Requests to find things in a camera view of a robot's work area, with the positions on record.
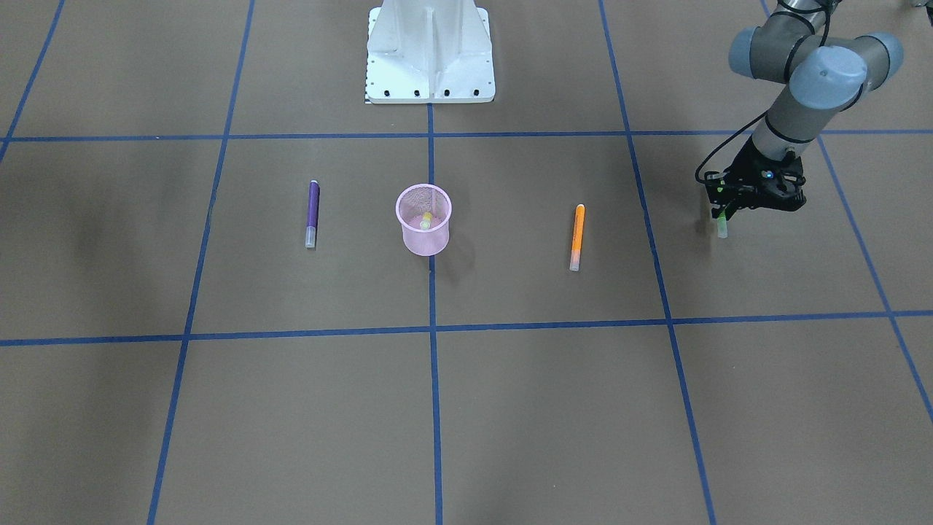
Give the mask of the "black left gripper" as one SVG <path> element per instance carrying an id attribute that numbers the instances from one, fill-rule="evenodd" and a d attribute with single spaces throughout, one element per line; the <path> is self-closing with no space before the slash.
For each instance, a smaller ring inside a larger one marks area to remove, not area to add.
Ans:
<path id="1" fill-rule="evenodd" d="M 795 153 L 782 160 L 764 156 L 752 139 L 744 143 L 725 172 L 704 172 L 703 186 L 709 202 L 717 206 L 717 219 L 729 222 L 741 209 L 773 209 L 793 212 L 803 207 L 803 162 Z"/>

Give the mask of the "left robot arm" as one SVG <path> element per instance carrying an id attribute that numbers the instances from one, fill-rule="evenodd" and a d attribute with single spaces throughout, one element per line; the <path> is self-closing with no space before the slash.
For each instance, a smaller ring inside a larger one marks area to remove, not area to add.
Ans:
<path id="1" fill-rule="evenodd" d="M 833 39 L 829 28 L 837 7 L 836 1 L 780 1 L 762 26 L 734 37 L 730 69 L 783 89 L 749 123 L 751 136 L 724 171 L 695 171 L 717 222 L 729 222 L 742 209 L 803 207 L 807 146 L 833 117 L 882 87 L 902 66 L 904 49 L 893 34 Z"/>

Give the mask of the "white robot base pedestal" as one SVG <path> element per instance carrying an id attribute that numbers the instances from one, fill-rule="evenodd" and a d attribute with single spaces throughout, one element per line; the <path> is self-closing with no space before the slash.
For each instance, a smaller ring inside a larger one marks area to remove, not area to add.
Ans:
<path id="1" fill-rule="evenodd" d="M 367 16 L 369 104 L 484 104 L 496 97 L 488 10 L 473 1 L 383 1 Z"/>

